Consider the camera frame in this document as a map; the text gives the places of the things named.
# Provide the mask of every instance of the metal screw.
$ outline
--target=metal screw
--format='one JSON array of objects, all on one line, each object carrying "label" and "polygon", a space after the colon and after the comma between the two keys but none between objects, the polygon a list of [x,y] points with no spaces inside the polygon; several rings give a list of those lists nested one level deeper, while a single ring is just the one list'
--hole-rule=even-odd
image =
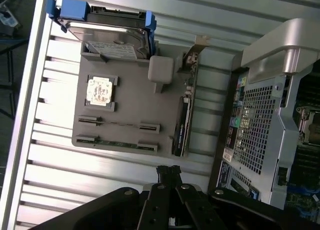
[{"label": "metal screw", "polygon": [[220,190],[220,189],[215,190],[214,193],[217,194],[217,195],[222,195],[222,194],[224,194],[224,192],[223,192],[222,190]]},{"label": "metal screw", "polygon": [[182,189],[188,189],[188,188],[190,188],[190,187],[189,187],[188,184],[183,184],[183,185],[181,185],[181,188],[182,188]]},{"label": "metal screw", "polygon": [[131,195],[133,192],[130,190],[130,191],[126,191],[124,194],[125,195]]}]

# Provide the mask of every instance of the hard drive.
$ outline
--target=hard drive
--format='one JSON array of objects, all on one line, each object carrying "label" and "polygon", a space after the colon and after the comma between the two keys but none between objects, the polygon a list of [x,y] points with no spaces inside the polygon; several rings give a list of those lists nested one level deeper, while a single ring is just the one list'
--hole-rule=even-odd
[{"label": "hard drive", "polygon": [[89,6],[85,1],[63,0],[56,22],[84,42],[89,52],[106,58],[149,59],[155,53],[155,16]]}]

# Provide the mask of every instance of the floor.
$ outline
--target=floor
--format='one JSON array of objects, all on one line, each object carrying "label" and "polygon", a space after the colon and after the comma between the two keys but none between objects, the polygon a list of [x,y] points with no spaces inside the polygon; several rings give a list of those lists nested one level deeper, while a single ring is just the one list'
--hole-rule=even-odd
[{"label": "floor", "polygon": [[[21,27],[16,30],[17,38],[28,38],[31,30],[33,13],[36,0],[9,0],[6,5],[14,14],[16,19],[21,24]],[[13,67],[14,81],[17,86],[22,80],[24,65],[27,54],[28,45],[21,46],[13,51]],[[0,44],[0,49],[4,49],[6,45]],[[6,83],[7,74],[7,56],[0,56],[0,83]],[[10,112],[10,92],[8,90],[0,90],[0,108]],[[0,114],[0,186],[3,184],[5,166],[7,164],[8,152],[12,136],[14,121]]]}]

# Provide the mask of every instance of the metal mesh grille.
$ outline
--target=metal mesh grille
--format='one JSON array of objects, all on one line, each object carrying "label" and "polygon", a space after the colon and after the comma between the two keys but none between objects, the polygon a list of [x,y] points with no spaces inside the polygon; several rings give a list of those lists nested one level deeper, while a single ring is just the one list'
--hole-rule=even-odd
[{"label": "metal mesh grille", "polygon": [[235,175],[238,179],[240,179],[247,186],[251,185],[251,180],[248,179],[245,175],[243,175],[239,171],[237,171],[236,169],[233,169],[233,175]]},{"label": "metal mesh grille", "polygon": [[234,148],[234,159],[261,174],[268,133],[275,107],[272,86],[244,93],[241,123]]}]

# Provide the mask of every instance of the metal frame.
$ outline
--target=metal frame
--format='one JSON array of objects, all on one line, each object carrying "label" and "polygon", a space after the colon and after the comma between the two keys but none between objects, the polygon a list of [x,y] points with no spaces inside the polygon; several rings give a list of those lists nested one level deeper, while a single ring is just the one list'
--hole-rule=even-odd
[{"label": "metal frame", "polygon": [[0,200],[1,229],[14,229],[16,224],[52,24],[52,21],[46,15],[46,0],[36,0],[35,4],[20,97],[1,194],[6,197],[2,197]]}]

